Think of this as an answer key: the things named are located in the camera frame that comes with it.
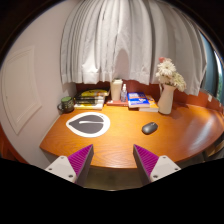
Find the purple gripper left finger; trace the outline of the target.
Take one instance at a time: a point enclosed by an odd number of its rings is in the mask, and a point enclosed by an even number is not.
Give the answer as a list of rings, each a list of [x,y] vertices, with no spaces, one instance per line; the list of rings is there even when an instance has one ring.
[[[70,156],[59,156],[46,168],[46,171],[79,186],[83,186],[93,155],[93,145],[88,145]]]

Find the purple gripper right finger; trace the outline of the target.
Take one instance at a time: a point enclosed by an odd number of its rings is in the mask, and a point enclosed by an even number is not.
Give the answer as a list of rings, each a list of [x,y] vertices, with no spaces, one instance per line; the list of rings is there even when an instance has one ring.
[[[136,144],[133,145],[133,156],[143,185],[180,170],[180,167],[168,156],[157,156]]]

